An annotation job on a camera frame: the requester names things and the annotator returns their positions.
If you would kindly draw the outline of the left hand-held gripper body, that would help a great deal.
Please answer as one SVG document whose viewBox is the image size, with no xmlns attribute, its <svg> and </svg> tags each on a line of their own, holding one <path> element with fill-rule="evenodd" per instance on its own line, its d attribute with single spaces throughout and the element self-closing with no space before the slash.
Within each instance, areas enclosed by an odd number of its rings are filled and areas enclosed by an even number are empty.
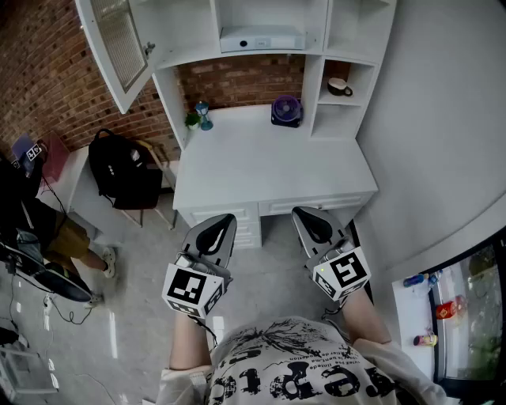
<svg viewBox="0 0 506 405">
<path fill-rule="evenodd" d="M 168 265 L 161 296 L 170 309 L 205 319 L 231 281 L 227 269 L 179 252 L 176 262 Z"/>
</svg>

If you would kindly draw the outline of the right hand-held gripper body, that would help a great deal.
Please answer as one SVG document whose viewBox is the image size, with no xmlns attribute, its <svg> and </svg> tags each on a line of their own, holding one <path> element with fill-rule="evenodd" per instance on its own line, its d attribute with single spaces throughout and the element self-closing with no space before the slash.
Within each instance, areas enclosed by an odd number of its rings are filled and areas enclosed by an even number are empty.
<svg viewBox="0 0 506 405">
<path fill-rule="evenodd" d="M 334 302 L 343 302 L 371 278 L 362 248 L 349 237 L 313 258 L 311 270 L 312 281 Z"/>
</svg>

